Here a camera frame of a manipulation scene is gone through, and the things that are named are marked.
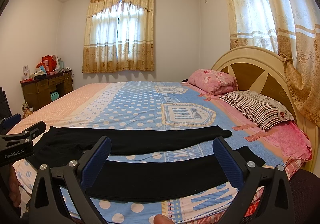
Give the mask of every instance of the wooden desk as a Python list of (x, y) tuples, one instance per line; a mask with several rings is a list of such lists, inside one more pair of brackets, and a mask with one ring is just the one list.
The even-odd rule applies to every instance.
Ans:
[(44, 80), (33, 80), (21, 83), (24, 100), (33, 111), (51, 103), (51, 93), (57, 91), (62, 97), (73, 91), (72, 70), (47, 75)]

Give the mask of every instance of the bed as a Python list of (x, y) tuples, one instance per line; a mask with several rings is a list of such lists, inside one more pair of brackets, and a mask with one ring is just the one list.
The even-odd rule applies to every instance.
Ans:
[[(263, 132), (240, 112), (216, 96), (188, 83), (175, 82), (121, 82), (89, 84), (36, 111), (17, 124), (10, 134), (19, 133), (43, 120), (54, 127), (87, 127), (109, 129), (145, 129), (150, 131), (182, 130), (218, 125), (231, 130), (226, 139), (237, 149), (247, 145), (266, 161), (265, 167), (285, 166), (290, 178), (300, 168), (313, 171), (317, 157), (318, 128), (305, 119), (295, 108), (284, 80), (281, 60), (276, 54), (257, 47), (239, 47), (224, 54), (213, 66), (214, 70), (234, 75), (239, 90), (254, 90), (281, 102), (294, 116), (307, 139), (287, 136), (287, 125), (278, 125), (272, 133)], [(181, 119), (184, 112), (187, 118)], [(179, 151), (155, 152), (145, 155), (109, 156), (108, 160), (147, 163), (191, 160), (212, 154), (212, 141)], [(14, 164), (23, 188), (31, 193), (36, 176), (26, 160)], [(170, 174), (170, 182), (181, 178), (200, 178), (203, 172), (179, 171)], [(72, 216), (76, 209), (62, 188), (66, 205)], [(259, 188), (247, 211), (256, 209), (263, 188)], [(156, 214), (164, 214), (175, 223), (214, 223), (235, 197), (237, 190), (225, 183), (192, 196), (153, 203), (108, 201), (92, 198), (102, 216), (111, 223), (153, 223)]]

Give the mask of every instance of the human hand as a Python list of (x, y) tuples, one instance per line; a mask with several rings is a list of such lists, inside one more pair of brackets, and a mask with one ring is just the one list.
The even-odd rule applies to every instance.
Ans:
[(16, 171), (12, 165), (10, 165), (9, 174), (9, 197), (14, 207), (18, 208), (21, 203), (21, 194), (19, 191), (19, 181), (17, 179)]
[(153, 219), (153, 224), (172, 224), (173, 221), (170, 220), (168, 217), (158, 214)]

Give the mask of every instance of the desk top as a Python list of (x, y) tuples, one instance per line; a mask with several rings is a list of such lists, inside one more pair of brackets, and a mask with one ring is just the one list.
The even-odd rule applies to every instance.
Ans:
[[(42, 79), (42, 80), (52, 79), (52, 78), (55, 78), (55, 77), (58, 77), (58, 76), (62, 76), (64, 73), (71, 73), (71, 72), (72, 72), (72, 70), (68, 70), (68, 71), (64, 71), (64, 72), (60, 71), (60, 72), (58, 72), (58, 73), (56, 73), (56, 74), (53, 74), (53, 75), (47, 75), (47, 77), (44, 78), (44, 79)], [(22, 82), (22, 83), (21, 83), (21, 86), (23, 87), (23, 86), (25, 86), (25, 85), (27, 85), (27, 84), (39, 82), (39, 81), (42, 81), (42, 80), (36, 79), (36, 80), (29, 81), (29, 82)]]

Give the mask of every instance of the striped pillow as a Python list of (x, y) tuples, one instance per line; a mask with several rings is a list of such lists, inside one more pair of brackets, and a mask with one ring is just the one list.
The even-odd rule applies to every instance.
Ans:
[(220, 95), (219, 98), (263, 131), (283, 121), (294, 121), (292, 114), (280, 102), (254, 91), (234, 91)]

